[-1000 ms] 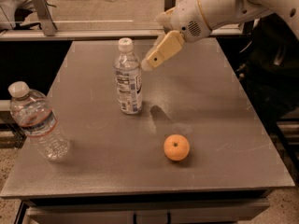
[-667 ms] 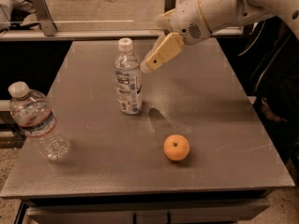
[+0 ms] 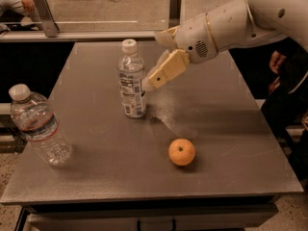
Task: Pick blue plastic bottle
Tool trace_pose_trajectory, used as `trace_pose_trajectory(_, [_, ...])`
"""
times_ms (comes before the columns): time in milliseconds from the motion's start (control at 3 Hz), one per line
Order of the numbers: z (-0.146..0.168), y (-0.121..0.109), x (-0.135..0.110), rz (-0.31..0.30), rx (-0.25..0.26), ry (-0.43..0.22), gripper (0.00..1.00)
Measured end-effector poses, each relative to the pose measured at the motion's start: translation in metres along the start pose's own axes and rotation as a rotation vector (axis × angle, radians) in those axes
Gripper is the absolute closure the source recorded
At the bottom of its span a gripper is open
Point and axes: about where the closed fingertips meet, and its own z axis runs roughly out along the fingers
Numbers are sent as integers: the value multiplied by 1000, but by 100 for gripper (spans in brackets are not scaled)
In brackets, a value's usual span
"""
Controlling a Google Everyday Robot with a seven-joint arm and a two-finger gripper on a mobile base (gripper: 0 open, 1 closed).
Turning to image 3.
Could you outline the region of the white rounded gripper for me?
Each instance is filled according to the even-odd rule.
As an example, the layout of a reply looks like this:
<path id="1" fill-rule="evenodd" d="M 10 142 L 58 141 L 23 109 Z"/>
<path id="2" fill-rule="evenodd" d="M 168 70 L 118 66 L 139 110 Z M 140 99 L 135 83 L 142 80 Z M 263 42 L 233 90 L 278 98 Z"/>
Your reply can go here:
<path id="1" fill-rule="evenodd" d="M 205 13 L 183 22 L 179 28 L 174 26 L 156 32 L 154 38 L 172 52 L 166 50 L 144 77 L 141 83 L 146 91 L 156 90 L 182 74 L 190 60 L 194 64 L 199 64 L 212 60 L 218 54 Z"/>

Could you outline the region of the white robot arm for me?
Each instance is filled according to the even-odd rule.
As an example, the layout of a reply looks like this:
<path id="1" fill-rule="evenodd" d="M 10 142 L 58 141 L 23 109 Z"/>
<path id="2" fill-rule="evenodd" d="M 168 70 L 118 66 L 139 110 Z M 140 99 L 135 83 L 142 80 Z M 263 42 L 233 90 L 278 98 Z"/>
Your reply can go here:
<path id="1" fill-rule="evenodd" d="M 189 64 L 209 61 L 232 48 L 265 45 L 290 37 L 308 49 L 308 0 L 232 0 L 155 34 L 167 50 L 142 80 L 153 91 Z"/>

